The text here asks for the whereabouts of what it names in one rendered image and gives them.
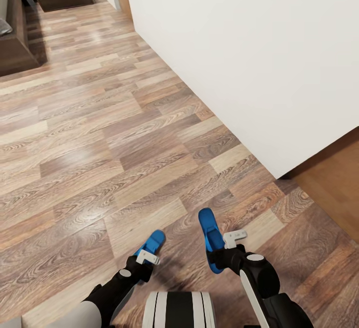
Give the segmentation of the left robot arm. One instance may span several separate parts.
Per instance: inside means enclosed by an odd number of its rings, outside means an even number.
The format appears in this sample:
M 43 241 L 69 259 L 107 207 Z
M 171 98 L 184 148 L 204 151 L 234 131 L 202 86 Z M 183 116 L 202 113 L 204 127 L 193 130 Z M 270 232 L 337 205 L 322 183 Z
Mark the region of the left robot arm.
M 43 328 L 107 328 L 131 298 L 139 280 L 148 282 L 159 257 L 141 250 L 138 257 L 128 258 L 126 268 L 104 286 L 97 285 L 83 302 Z

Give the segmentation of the robot trunk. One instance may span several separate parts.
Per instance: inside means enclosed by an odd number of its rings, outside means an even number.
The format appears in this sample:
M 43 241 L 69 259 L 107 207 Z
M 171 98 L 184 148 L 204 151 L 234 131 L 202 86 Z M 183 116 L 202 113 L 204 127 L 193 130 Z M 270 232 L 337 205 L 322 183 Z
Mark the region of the robot trunk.
M 151 292 L 142 328 L 217 328 L 209 292 Z

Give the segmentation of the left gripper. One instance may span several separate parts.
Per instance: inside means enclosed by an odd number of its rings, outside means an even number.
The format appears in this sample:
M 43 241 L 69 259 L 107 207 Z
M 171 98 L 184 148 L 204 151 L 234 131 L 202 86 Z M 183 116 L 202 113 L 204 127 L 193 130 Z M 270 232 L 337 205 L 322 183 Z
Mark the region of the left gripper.
M 151 274 L 153 271 L 153 267 L 147 263 L 140 264 L 140 263 L 136 262 L 136 260 L 137 260 L 136 256 L 129 257 L 126 267 L 128 267 L 128 266 L 137 267 L 139 270 L 139 276 L 140 276 L 139 280 L 143 280 L 144 282 L 147 283 L 150 280 L 150 277 L 151 277 Z

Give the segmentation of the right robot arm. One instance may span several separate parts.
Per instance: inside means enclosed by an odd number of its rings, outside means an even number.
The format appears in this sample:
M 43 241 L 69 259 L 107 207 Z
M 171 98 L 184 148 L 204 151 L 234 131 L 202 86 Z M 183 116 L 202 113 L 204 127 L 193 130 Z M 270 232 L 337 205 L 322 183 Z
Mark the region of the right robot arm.
M 287 293 L 281 293 L 274 267 L 263 255 L 245 251 L 235 241 L 248 237 L 245 229 L 224 233 L 223 248 L 206 251 L 217 269 L 230 268 L 241 278 L 262 328 L 314 328 L 305 311 Z

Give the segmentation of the sandal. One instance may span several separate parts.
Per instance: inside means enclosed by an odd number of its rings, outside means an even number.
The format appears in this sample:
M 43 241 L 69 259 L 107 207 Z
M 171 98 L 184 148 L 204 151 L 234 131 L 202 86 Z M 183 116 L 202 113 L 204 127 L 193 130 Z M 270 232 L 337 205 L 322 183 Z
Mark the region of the sandal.
M 138 257 L 140 251 L 146 250 L 152 254 L 154 254 L 157 250 L 157 248 L 162 244 L 162 242 L 165 239 L 165 234 L 162 230 L 155 230 L 155 232 L 152 233 L 152 235 L 148 238 L 148 240 L 141 246 L 140 249 L 138 249 L 134 256 Z M 145 260 L 147 264 L 151 264 L 149 261 Z
M 212 210 L 210 208 L 201 209 L 198 213 L 198 219 L 204 233 L 206 251 L 212 252 L 213 250 L 223 248 L 226 243 L 223 241 L 223 235 L 218 229 Z M 219 274 L 224 270 L 217 269 L 215 263 L 211 264 L 208 258 L 207 260 L 214 273 Z

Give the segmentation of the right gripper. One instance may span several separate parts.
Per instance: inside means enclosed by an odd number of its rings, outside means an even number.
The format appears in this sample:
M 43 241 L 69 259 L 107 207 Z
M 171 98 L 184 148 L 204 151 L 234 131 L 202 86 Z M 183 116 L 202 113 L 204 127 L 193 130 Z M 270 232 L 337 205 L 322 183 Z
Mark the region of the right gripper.
M 245 247 L 243 244 L 238 244 L 236 248 L 225 249 L 220 248 L 213 250 L 212 252 L 206 251 L 207 257 L 211 264 L 215 263 L 217 269 L 221 270 L 224 268 L 230 268 L 234 271 L 232 266 L 232 260 L 235 254 L 237 253 L 246 253 Z

